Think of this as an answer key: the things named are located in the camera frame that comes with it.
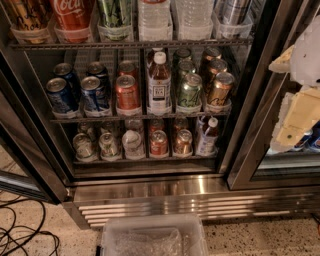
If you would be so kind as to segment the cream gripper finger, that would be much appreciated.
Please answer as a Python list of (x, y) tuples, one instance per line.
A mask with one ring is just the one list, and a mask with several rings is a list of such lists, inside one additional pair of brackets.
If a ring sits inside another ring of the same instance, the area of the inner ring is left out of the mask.
[(290, 59), (292, 56), (293, 49), (294, 46), (291, 45), (278, 58), (276, 58), (269, 64), (268, 69), (275, 73), (289, 73)]
[(278, 153), (292, 149), (320, 120), (320, 90), (301, 89), (287, 92), (282, 99), (270, 147)]

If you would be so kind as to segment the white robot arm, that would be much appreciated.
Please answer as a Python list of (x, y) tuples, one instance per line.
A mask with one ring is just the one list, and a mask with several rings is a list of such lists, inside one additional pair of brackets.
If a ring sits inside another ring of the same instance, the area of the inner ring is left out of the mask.
[(271, 150), (282, 153), (292, 149), (320, 120), (320, 16), (268, 69), (289, 73), (301, 85), (298, 92), (285, 94), (272, 133)]

